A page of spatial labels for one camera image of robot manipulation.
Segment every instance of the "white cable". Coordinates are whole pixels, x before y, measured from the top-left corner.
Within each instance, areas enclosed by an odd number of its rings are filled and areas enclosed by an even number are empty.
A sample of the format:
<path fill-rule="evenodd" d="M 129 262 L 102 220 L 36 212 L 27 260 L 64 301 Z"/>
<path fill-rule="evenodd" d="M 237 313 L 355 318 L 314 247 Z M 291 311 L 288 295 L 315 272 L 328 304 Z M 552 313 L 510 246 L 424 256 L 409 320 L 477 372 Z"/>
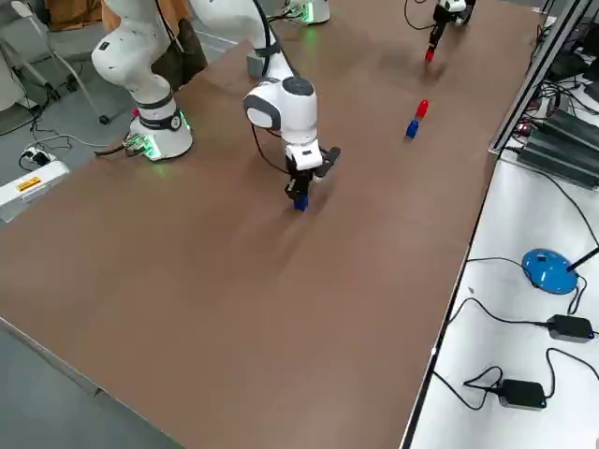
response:
<path fill-rule="evenodd" d="M 89 143 L 89 142 L 84 142 L 83 140 L 81 140 L 80 138 L 77 138 L 73 135 L 70 134 L 59 134 L 58 136 L 51 136 L 49 138 L 40 138 L 38 140 L 36 140 L 35 142 L 31 142 L 29 145 L 27 145 L 23 151 L 27 150 L 29 147 L 31 147 L 32 145 L 35 145 L 37 143 L 41 143 L 41 142 L 47 142 L 49 140 L 55 140 L 57 138 L 74 138 L 75 140 L 77 140 L 79 143 L 82 143 L 85 146 L 88 147 L 95 147 L 95 148 L 106 148 L 109 145 L 106 144 L 98 144 L 98 143 Z"/>

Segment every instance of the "black device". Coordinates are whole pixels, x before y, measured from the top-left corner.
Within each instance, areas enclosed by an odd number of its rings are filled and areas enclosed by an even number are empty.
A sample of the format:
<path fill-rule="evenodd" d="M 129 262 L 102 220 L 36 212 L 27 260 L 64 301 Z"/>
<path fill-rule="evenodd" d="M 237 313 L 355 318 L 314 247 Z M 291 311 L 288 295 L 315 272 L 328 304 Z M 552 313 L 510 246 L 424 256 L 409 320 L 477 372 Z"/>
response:
<path fill-rule="evenodd" d="M 599 58 L 592 61 L 582 76 L 589 81 L 599 81 Z"/>
<path fill-rule="evenodd" d="M 537 382 L 504 379 L 497 387 L 496 394 L 504 407 L 533 411 L 547 407 L 543 385 Z"/>
<path fill-rule="evenodd" d="M 573 315 L 553 315 L 547 320 L 549 335 L 554 340 L 586 343 L 594 339 L 591 322 Z"/>
<path fill-rule="evenodd" d="M 599 82 L 595 81 L 585 86 L 584 93 L 593 100 L 599 102 Z"/>
<path fill-rule="evenodd" d="M 561 51 L 553 60 L 547 75 L 548 80 L 558 82 L 566 78 L 584 73 L 589 65 L 575 53 L 570 51 Z"/>
<path fill-rule="evenodd" d="M 545 128 L 533 130 L 518 155 L 519 162 L 555 173 L 584 187 L 598 186 L 599 150 L 575 142 L 574 136 L 559 138 L 544 131 Z"/>
<path fill-rule="evenodd" d="M 551 117 L 539 124 L 539 129 L 546 134 L 590 147 L 599 154 L 597 127 L 580 120 L 565 110 L 557 109 Z"/>
<path fill-rule="evenodd" d="M 599 56 L 599 24 L 589 24 L 587 35 L 582 39 L 582 51 L 589 56 Z"/>

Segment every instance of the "yellow warning label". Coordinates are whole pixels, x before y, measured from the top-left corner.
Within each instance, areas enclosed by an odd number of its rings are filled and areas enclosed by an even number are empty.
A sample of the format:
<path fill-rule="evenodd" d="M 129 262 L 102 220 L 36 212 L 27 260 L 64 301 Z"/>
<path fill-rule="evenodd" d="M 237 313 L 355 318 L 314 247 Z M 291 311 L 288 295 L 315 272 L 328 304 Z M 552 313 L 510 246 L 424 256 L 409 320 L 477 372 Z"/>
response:
<path fill-rule="evenodd" d="M 22 192 L 23 190 L 27 190 L 29 187 L 33 187 L 34 185 L 39 183 L 41 183 L 41 179 L 35 176 L 31 180 L 27 180 L 25 182 L 20 183 L 17 186 L 17 188 L 19 189 L 19 192 Z"/>

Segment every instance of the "power adapter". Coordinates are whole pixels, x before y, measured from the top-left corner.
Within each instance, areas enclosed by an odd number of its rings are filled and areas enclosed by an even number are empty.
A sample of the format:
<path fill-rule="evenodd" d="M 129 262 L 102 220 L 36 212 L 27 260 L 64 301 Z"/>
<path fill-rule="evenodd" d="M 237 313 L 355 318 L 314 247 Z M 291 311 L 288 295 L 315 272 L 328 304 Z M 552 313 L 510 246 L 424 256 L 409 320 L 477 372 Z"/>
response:
<path fill-rule="evenodd" d="M 490 392 L 495 393 L 499 397 L 499 403 L 507 408 L 539 411 L 547 407 L 543 385 L 537 382 L 503 379 Z"/>
<path fill-rule="evenodd" d="M 594 339 L 591 322 L 572 315 L 553 315 L 547 320 L 549 335 L 554 340 L 586 343 Z"/>

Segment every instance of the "white table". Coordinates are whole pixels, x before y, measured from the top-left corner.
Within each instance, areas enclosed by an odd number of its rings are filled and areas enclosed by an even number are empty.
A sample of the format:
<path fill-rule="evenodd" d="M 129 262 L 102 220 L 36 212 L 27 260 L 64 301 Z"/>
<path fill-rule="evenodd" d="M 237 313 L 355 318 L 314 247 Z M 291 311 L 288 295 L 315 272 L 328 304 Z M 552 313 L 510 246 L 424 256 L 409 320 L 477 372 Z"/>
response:
<path fill-rule="evenodd" d="M 511 162 L 504 152 L 491 183 L 475 233 L 470 258 L 502 256 L 516 261 L 533 248 L 549 248 L 572 260 L 594 248 L 592 237 L 572 204 L 547 179 Z M 599 194 L 560 181 L 599 232 Z M 599 257 L 579 269 L 589 281 L 577 316 L 599 329 Z M 566 314 L 572 295 L 553 296 L 534 289 L 522 270 L 504 261 L 467 264 L 452 315 L 474 296 L 492 313 L 513 320 L 545 321 Z M 599 340 L 586 344 L 553 340 L 545 329 L 505 325 L 469 302 L 448 328 L 435 370 L 472 404 L 482 392 L 461 386 L 484 369 L 499 365 L 505 378 L 539 382 L 550 389 L 545 359 L 548 347 L 560 348 L 599 369 Z M 592 372 L 563 355 L 552 354 L 555 397 L 542 412 L 502 407 L 489 395 L 479 412 L 467 409 L 432 378 L 412 449 L 594 449 L 599 438 L 599 382 Z M 497 376 L 492 373 L 490 384 Z"/>

